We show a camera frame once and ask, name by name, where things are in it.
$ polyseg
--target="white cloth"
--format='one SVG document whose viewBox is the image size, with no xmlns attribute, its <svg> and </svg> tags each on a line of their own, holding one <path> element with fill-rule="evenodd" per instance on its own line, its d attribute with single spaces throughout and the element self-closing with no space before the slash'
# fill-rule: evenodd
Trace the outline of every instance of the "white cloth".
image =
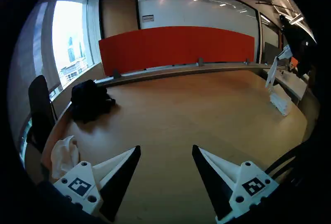
<svg viewBox="0 0 331 224">
<path fill-rule="evenodd" d="M 266 88 L 268 87 L 268 84 L 272 86 L 275 82 L 276 78 L 276 71 L 277 71 L 277 57 L 275 57 L 272 66 L 270 67 L 270 70 L 268 71 L 268 78 L 266 79 Z"/>
<path fill-rule="evenodd" d="M 279 84 L 272 88 L 270 101 L 284 116 L 288 115 L 292 109 L 291 98 Z"/>
<path fill-rule="evenodd" d="M 275 82 L 275 77 L 276 77 L 276 71 L 277 71 L 277 64 L 278 64 L 278 60 L 282 60 L 282 59 L 289 59 L 290 57 L 292 57 L 292 52 L 290 49 L 290 46 L 287 45 L 284 47 L 283 51 L 275 57 L 272 66 L 268 72 L 268 78 L 266 80 L 266 88 L 268 87 L 268 84 L 270 83 L 271 86 L 273 86 L 273 83 Z"/>
<path fill-rule="evenodd" d="M 61 178 L 78 164 L 79 151 L 76 144 L 77 141 L 74 136 L 56 142 L 50 155 L 54 179 Z"/>
</svg>

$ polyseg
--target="sky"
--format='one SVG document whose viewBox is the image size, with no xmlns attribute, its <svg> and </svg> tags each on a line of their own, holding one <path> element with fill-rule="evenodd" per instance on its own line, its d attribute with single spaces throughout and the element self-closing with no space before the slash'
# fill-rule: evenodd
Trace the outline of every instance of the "sky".
<svg viewBox="0 0 331 224">
<path fill-rule="evenodd" d="M 69 37 L 72 37 L 73 40 L 81 40 L 82 50 L 84 49 L 82 10 L 83 4 L 79 2 L 56 2 L 53 18 L 52 42 L 58 72 L 70 63 L 68 55 Z"/>
</svg>

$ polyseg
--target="wooden table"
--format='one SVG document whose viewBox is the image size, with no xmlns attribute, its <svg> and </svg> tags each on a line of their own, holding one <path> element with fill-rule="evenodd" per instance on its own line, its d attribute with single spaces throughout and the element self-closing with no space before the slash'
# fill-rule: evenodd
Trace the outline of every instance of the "wooden table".
<svg viewBox="0 0 331 224">
<path fill-rule="evenodd" d="M 298 78 L 296 74 L 290 73 L 286 70 L 277 70 L 276 81 L 294 94 L 299 101 L 302 100 L 307 89 L 307 83 Z"/>
<path fill-rule="evenodd" d="M 75 135 L 81 160 L 105 161 L 135 145 L 142 155 L 116 223 L 215 223 L 192 158 L 192 145 L 233 163 L 266 169 L 298 145 L 307 121 L 293 105 L 284 117 L 269 101 L 265 80 L 246 70 L 169 77 L 108 88 L 118 106 L 86 125 L 65 112 L 51 133 Z"/>
</svg>

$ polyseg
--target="white towel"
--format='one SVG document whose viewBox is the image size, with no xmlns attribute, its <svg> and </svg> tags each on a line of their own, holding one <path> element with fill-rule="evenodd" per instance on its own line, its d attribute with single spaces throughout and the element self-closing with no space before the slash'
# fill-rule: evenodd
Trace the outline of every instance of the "white towel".
<svg viewBox="0 0 331 224">
<path fill-rule="evenodd" d="M 79 162 L 79 152 L 74 136 L 56 142 L 50 159 L 52 161 L 52 177 L 59 179 L 74 168 Z"/>
<path fill-rule="evenodd" d="M 270 101 L 284 116 L 287 116 L 292 109 L 291 97 L 286 94 L 279 84 L 272 88 Z"/>
</svg>

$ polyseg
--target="sign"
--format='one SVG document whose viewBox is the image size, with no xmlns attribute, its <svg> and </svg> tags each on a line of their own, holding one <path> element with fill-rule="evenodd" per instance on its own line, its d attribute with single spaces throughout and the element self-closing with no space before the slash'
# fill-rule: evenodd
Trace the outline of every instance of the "sign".
<svg viewBox="0 0 331 224">
<path fill-rule="evenodd" d="M 154 15 L 144 15 L 142 17 L 142 22 L 151 22 L 154 21 Z"/>
</svg>

